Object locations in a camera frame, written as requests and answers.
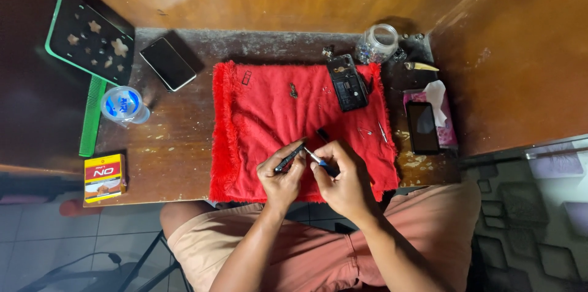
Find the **glass jar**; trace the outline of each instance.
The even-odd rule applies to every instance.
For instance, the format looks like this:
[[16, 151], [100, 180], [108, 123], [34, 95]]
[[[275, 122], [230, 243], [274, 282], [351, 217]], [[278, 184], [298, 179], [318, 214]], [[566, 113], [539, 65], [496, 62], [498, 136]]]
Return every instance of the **glass jar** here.
[[355, 57], [362, 63], [383, 63], [398, 49], [398, 33], [385, 23], [372, 25], [355, 46]]

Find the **plastic cup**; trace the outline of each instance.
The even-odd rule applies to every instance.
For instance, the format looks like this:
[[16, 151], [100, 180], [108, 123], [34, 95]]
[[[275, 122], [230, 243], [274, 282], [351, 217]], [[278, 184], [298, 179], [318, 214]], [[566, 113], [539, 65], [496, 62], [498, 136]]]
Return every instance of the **plastic cup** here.
[[149, 118], [150, 112], [143, 104], [141, 94], [131, 87], [115, 87], [108, 90], [100, 101], [102, 114], [108, 119], [127, 126], [132, 123], [143, 123]]

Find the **red towel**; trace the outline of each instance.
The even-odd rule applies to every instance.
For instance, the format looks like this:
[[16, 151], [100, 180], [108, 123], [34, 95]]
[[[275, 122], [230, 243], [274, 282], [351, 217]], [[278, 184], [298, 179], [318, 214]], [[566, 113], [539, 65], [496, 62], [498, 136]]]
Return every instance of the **red towel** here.
[[[369, 105], [343, 113], [326, 66], [218, 63], [212, 78], [216, 124], [212, 134], [210, 199], [265, 202], [256, 166], [277, 149], [304, 136], [309, 138], [306, 146], [311, 151], [324, 145], [316, 135], [321, 127], [330, 140], [345, 139], [364, 159], [378, 201], [385, 190], [396, 189], [396, 149], [380, 67], [370, 64], [357, 66], [357, 70], [368, 83], [373, 80]], [[290, 83], [296, 87], [297, 99], [290, 96]], [[387, 143], [378, 122], [386, 132]], [[300, 183], [298, 201], [324, 202], [309, 167]]]

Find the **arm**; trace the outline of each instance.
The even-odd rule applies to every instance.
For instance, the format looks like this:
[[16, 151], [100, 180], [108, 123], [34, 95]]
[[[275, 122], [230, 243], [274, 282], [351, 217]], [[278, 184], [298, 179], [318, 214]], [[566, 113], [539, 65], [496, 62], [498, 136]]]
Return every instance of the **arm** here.
[[277, 233], [288, 208], [298, 197], [300, 177], [306, 167], [306, 155], [298, 153], [287, 173], [274, 173], [273, 169], [300, 144], [302, 140], [286, 145], [258, 165], [258, 177], [268, 196], [267, 204], [254, 225], [224, 262], [212, 282], [211, 292], [260, 290], [263, 272], [268, 266]]
[[366, 237], [380, 274], [391, 291], [453, 291], [435, 273], [430, 263], [403, 237], [382, 212], [373, 197], [365, 162], [344, 141], [331, 142], [315, 154], [339, 166], [331, 178], [311, 163], [320, 195], [334, 211], [347, 217]]

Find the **wooden desk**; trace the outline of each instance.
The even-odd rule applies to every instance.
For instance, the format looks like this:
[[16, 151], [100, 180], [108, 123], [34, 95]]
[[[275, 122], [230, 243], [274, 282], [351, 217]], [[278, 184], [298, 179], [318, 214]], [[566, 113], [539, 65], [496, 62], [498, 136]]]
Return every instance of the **wooden desk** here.
[[[167, 33], [159, 28], [136, 30], [135, 64], [129, 85], [139, 90], [148, 103], [152, 112], [149, 120], [130, 124], [127, 129], [104, 118], [100, 121], [96, 154], [125, 153], [129, 177], [127, 193], [85, 204], [87, 207], [207, 199], [215, 113], [212, 100], [214, 64], [230, 59], [250, 64], [324, 63], [321, 55], [324, 46], [334, 44], [335, 54], [351, 53], [360, 36], [177, 30], [171, 34], [170, 42], [185, 42], [204, 68], [180, 91], [167, 93], [139, 55], [145, 46]], [[180, 45], [172, 45], [182, 56], [190, 55], [182, 53]], [[397, 168], [401, 186], [458, 182], [459, 170], [452, 153], [421, 158], [424, 160], [419, 164], [410, 156], [408, 125], [400, 91], [424, 88], [436, 80], [435, 73], [406, 71], [399, 64], [384, 64], [382, 70], [391, 126], [393, 134], [396, 133], [393, 141], [400, 151]]]

